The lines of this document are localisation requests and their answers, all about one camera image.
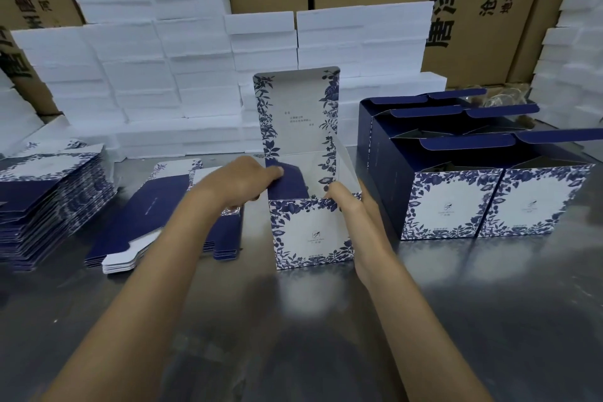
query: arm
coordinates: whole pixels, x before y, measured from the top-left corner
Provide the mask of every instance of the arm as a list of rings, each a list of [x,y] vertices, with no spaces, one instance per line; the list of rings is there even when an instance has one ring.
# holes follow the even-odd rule
[[[209,230],[224,208],[257,199],[281,176],[242,156],[193,187],[42,400],[155,399]]]
[[[373,300],[409,400],[492,401],[391,250],[379,207],[362,186],[362,202],[338,182],[327,197],[343,211],[356,272]]]

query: person's left hand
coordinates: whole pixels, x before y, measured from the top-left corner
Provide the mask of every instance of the person's left hand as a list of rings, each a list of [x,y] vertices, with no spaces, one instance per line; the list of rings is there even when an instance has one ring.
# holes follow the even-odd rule
[[[203,178],[191,190],[209,192],[224,208],[240,207],[256,200],[274,180],[282,177],[282,167],[265,169],[251,156],[240,156]]]

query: forearm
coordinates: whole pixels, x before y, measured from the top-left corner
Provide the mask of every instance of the forearm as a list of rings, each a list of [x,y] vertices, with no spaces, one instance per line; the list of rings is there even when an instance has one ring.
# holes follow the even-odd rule
[[[212,205],[214,198],[203,194],[194,190],[185,196],[44,400],[157,397],[164,360],[197,260],[221,211]]]
[[[375,252],[369,280],[370,296],[411,402],[492,400],[389,248]]]

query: person's left arm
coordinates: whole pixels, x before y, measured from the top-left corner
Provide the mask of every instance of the person's left arm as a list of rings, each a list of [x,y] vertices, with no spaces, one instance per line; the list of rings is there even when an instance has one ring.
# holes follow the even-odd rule
[[[209,230],[224,208],[257,199],[282,174],[279,167],[264,169],[242,156],[193,187],[42,400],[157,398],[176,322]]]

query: table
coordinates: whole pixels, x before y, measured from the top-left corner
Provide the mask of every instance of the table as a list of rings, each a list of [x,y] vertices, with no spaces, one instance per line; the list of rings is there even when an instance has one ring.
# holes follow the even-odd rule
[[[198,157],[213,167],[235,156]],[[34,273],[0,267],[0,399],[43,391],[115,298],[128,274],[84,269],[83,258],[159,161],[117,164],[116,200]],[[399,257],[497,401],[603,399],[602,186],[597,167],[550,236],[398,242],[385,220]],[[245,210],[242,246],[237,261],[200,258],[161,400],[405,399],[353,263],[277,272],[265,194]]]

